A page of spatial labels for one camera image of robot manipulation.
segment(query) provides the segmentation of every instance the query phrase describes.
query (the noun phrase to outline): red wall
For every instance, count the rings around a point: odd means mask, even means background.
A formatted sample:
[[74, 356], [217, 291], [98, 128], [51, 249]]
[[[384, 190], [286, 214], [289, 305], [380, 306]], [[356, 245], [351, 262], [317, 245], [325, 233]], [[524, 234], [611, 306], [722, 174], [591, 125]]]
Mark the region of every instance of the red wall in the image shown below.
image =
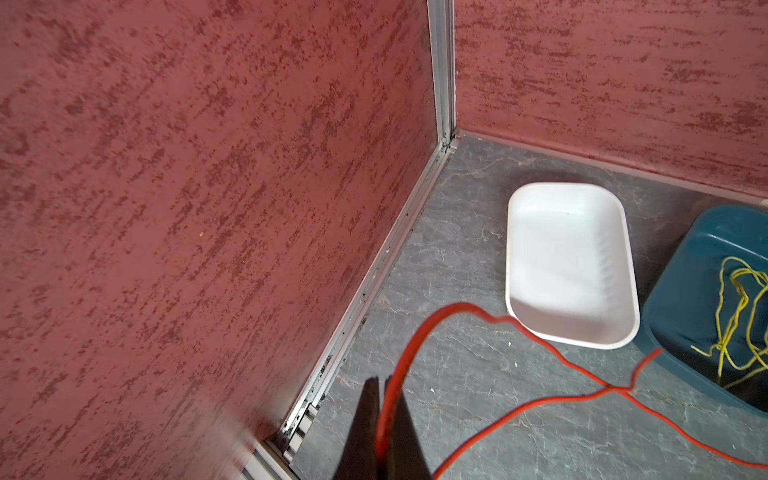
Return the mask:
[[434, 148], [425, 3], [0, 9], [0, 477], [225, 475]]
[[768, 197], [768, 2], [455, 6], [459, 126]]

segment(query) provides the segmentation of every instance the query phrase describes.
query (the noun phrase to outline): red cable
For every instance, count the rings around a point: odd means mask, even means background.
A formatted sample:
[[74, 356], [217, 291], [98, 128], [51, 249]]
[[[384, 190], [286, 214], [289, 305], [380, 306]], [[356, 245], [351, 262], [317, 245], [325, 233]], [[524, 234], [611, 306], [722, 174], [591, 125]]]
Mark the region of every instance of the red cable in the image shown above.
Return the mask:
[[394, 423], [394, 418], [395, 418], [395, 407], [397, 406], [397, 400], [402, 394], [402, 384], [406, 379], [406, 375], [408, 374], [408, 371], [411, 367], [411, 363], [413, 363], [413, 360], [416, 357], [416, 354], [419, 352], [419, 348], [424, 343], [429, 333], [441, 321], [443, 321], [444, 319], [448, 318], [451, 315], [454, 315], [455, 313], [471, 313], [472, 315], [475, 315], [488, 323], [511, 323], [523, 335], [527, 336], [530, 340], [546, 348], [552, 355], [557, 357], [558, 360], [560, 360], [560, 362], [563, 363], [565, 366], [567, 366], [570, 369], [576, 370], [577, 372], [581, 373], [584, 376], [587, 376], [589, 379], [603, 386], [603, 389], [587, 395], [547, 397], [543, 399], [531, 400], [530, 402], [520, 405], [519, 407], [515, 408], [507, 415], [504, 415], [500, 419], [493, 422], [491, 425], [485, 427], [483, 430], [476, 433], [466, 442], [462, 443], [437, 468], [437, 470], [435, 470], [435, 473], [432, 476], [433, 478], [439, 478], [443, 473], [445, 473], [446, 470], [448, 470], [448, 468], [451, 465], [453, 465], [453, 463], [456, 460], [458, 460], [458, 457], [460, 457], [464, 452], [469, 450], [473, 445], [477, 444], [488, 435], [491, 435], [493, 432], [501, 428], [505, 423], [509, 422], [514, 417], [522, 414], [523, 412], [527, 412], [528, 410], [534, 409], [542, 405], [550, 405], [552, 403], [587, 402], [589, 400], [594, 400], [602, 396], [608, 395], [609, 393], [617, 393], [623, 396], [625, 399], [635, 404], [635, 406], [638, 407], [639, 409], [667, 423], [670, 427], [672, 427], [677, 433], [682, 435], [689, 442], [693, 443], [698, 447], [701, 447], [704, 450], [707, 450], [710, 453], [718, 455], [721, 458], [730, 460], [731, 462], [736, 463], [738, 465], [742, 465], [744, 467], [768, 470], [768, 465], [764, 465], [761, 463], [745, 462], [744, 460], [739, 460], [738, 458], [732, 457], [727, 453], [723, 453], [717, 449], [714, 449], [708, 445], [703, 444], [702, 442], [699, 442], [692, 436], [688, 435], [675, 422], [668, 419], [666, 416], [660, 414], [659, 412], [656, 412], [655, 410], [646, 407], [645, 405], [640, 403], [637, 399], [635, 399], [632, 395], [630, 395], [630, 392], [634, 390], [635, 382], [637, 381], [637, 376], [640, 374], [643, 368], [645, 368], [648, 365], [648, 363], [653, 361], [657, 356], [661, 354], [661, 349], [654, 350], [650, 355], [645, 357], [645, 359], [643, 359], [642, 362], [637, 364], [637, 367], [635, 367], [634, 371], [632, 372], [629, 387], [617, 387], [609, 384], [608, 382], [605, 382], [603, 379], [596, 376], [592, 372], [589, 372], [588, 370], [572, 362], [569, 362], [549, 342], [534, 335], [530, 330], [526, 329], [513, 316], [509, 316], [509, 315], [493, 316], [490, 313], [483, 310], [482, 308], [480, 308], [479, 306], [472, 305], [471, 303], [453, 303], [452, 305], [442, 307], [440, 310], [430, 315], [429, 318], [425, 320], [424, 323], [422, 323], [419, 329], [416, 330], [416, 333], [413, 335], [410, 342], [408, 342], [408, 345], [406, 346], [405, 351], [402, 353], [402, 356], [400, 357], [400, 360], [397, 363], [397, 367], [395, 367], [395, 372], [392, 374], [392, 379], [389, 381], [389, 387], [387, 388], [386, 394], [384, 396], [384, 403], [382, 405], [381, 416], [379, 417], [379, 424], [376, 426], [376, 447], [375, 448], [376, 448], [376, 458], [378, 459], [379, 465], [386, 465], [386, 456], [389, 450], [389, 438], [392, 432], [392, 424]]

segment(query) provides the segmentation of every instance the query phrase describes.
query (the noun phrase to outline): white plastic container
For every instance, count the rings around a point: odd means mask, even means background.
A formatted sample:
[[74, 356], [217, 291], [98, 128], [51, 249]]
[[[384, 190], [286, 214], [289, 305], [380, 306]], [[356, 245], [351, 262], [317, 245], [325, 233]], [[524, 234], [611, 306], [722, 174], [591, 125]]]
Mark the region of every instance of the white plastic container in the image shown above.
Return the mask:
[[509, 199], [506, 301], [543, 339], [629, 343], [640, 308], [624, 207], [590, 184], [528, 184]]

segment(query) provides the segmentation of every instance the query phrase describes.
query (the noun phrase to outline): yellow string in blue bin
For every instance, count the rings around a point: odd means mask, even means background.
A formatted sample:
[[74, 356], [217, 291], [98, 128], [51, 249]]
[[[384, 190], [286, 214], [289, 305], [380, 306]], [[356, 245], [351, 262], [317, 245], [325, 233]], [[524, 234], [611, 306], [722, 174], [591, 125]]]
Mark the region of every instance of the yellow string in blue bin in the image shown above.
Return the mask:
[[[739, 262], [743, 265], [743, 267], [735, 269], [730, 274], [730, 282], [733, 284], [733, 286], [736, 288], [736, 292], [739, 294], [739, 304], [736, 307], [736, 312], [728, 320], [728, 325], [726, 325], [725, 333], [723, 333], [723, 330], [720, 327], [720, 313], [723, 310], [723, 303], [724, 303], [723, 293], [725, 292], [725, 280], [723, 280], [723, 274], [725, 272], [726, 263], [728, 263], [731, 260]], [[736, 329], [739, 326], [739, 318], [741, 316], [741, 313], [750, 304], [750, 296], [746, 293], [746, 289], [744, 288], [744, 286], [738, 281], [738, 278], [744, 275], [751, 275], [752, 278], [754, 278], [755, 281], [757, 282], [757, 285], [760, 286], [761, 290], [755, 296], [755, 300], [753, 300], [752, 302], [752, 312], [750, 313], [749, 322], [746, 324], [746, 344], [749, 346], [750, 351], [753, 354], [753, 358], [749, 362], [745, 363], [744, 365], [738, 366], [730, 357], [730, 354], [728, 353], [728, 344], [730, 343], [731, 339], [733, 338], [733, 334], [736, 332]], [[739, 385], [741, 382], [744, 382], [745, 380], [752, 378], [758, 373], [768, 370], [768, 363], [766, 363], [766, 360], [763, 359], [763, 355], [768, 353], [768, 329], [766, 329], [766, 332], [763, 334], [763, 343], [765, 345], [763, 349], [758, 350], [757, 347], [752, 343], [752, 338], [751, 338], [752, 325], [755, 322], [755, 312], [757, 311], [757, 303], [760, 301], [760, 299], [763, 297], [763, 295], [766, 292], [768, 292], [768, 273], [756, 271], [747, 262], [745, 262], [744, 260], [741, 260], [738, 257], [727, 257], [725, 260], [723, 260], [723, 263], [720, 265], [720, 303], [718, 303], [717, 310], [715, 311], [715, 324], [717, 325], [717, 343], [713, 344], [710, 347], [709, 352], [704, 352], [703, 350], [698, 349], [696, 346], [693, 346], [693, 345], [691, 345], [690, 348], [696, 350], [698, 353], [704, 356], [712, 356], [714, 350], [716, 349], [720, 351], [720, 361], [718, 362], [718, 365], [717, 365], [717, 385], [720, 384], [720, 380], [722, 379], [723, 364], [725, 363], [726, 359], [734, 369], [740, 370], [740, 371], [744, 371], [750, 368], [752, 365], [754, 365], [755, 362], [760, 363], [760, 366], [758, 366], [751, 372], [747, 373], [745, 376], [741, 377], [735, 382], [731, 382], [728, 385], [726, 385], [724, 387], [725, 389], [729, 389], [731, 387]]]

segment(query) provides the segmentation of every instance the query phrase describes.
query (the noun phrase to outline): teal plastic container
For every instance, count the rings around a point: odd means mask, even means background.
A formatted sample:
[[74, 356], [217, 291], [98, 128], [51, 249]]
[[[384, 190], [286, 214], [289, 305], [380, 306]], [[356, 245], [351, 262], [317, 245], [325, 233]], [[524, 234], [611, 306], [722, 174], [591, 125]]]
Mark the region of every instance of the teal plastic container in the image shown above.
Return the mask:
[[[755, 270], [768, 272], [768, 214], [740, 205], [725, 205], [702, 213], [683, 238], [672, 260], [659, 277], [643, 305], [640, 330], [634, 341], [645, 353], [661, 348], [657, 362], [695, 389], [729, 406], [738, 406], [768, 417], [768, 371], [725, 390], [717, 385], [718, 350], [707, 358], [691, 346], [708, 351], [717, 341], [715, 310], [719, 302], [720, 265], [725, 257], [739, 257]], [[728, 262], [723, 278], [725, 302], [720, 313], [724, 328], [736, 310], [738, 295], [727, 275], [740, 265]], [[742, 312], [738, 330], [728, 352], [737, 365], [753, 355], [746, 344], [746, 323], [752, 301], [760, 291], [751, 276], [742, 276], [750, 305]], [[758, 303], [752, 327], [752, 343], [765, 345], [768, 326], [768, 293]], [[752, 368], [739, 372], [725, 362], [723, 384], [741, 378]]]

